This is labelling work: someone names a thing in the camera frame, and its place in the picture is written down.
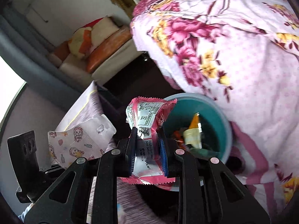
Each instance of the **cartoon girl illustration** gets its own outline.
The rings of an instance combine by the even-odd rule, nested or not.
[[[79,142],[82,140],[82,135],[83,135],[83,129],[79,126],[74,128],[74,136],[75,136],[75,141]]]
[[[75,156],[76,158],[82,157],[83,154],[84,154],[84,152],[78,150],[78,148],[76,148],[76,147],[72,147],[72,148],[70,149],[70,155],[71,155],[71,156]]]
[[[55,138],[57,136],[55,131],[49,132],[49,135],[53,138]]]
[[[55,155],[55,152],[54,152],[54,148],[49,145],[49,151],[50,151],[50,155],[54,158],[54,159],[57,159],[56,155]]]

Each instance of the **teal bucket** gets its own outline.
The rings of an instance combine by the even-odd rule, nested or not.
[[[197,93],[179,93],[165,98],[165,100],[177,99],[177,104],[170,112],[167,120],[163,124],[166,137],[182,127],[188,127],[195,113],[199,112],[202,125],[206,123],[208,128],[212,128],[214,140],[207,144],[219,153],[219,158],[226,163],[232,146],[231,126],[222,113],[221,109],[213,100]]]

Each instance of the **floral bedsheet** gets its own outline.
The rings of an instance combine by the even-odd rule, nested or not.
[[[222,108],[237,177],[275,218],[299,187],[299,20],[287,0],[142,0],[131,32],[165,79]]]

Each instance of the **cartoon bottle illustration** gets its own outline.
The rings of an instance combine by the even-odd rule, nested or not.
[[[61,162],[65,163],[65,159],[64,159],[64,156],[62,154],[61,154]]]

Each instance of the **cartoon print packaging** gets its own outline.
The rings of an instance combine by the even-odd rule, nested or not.
[[[64,132],[49,131],[51,157],[63,168],[77,158],[88,160],[101,157],[116,129],[105,115],[91,118]]]
[[[134,171],[130,178],[122,178],[130,184],[161,184],[174,182],[162,172],[157,131],[162,127],[177,100],[138,97],[132,99],[126,109],[127,121],[132,129],[138,129]]]

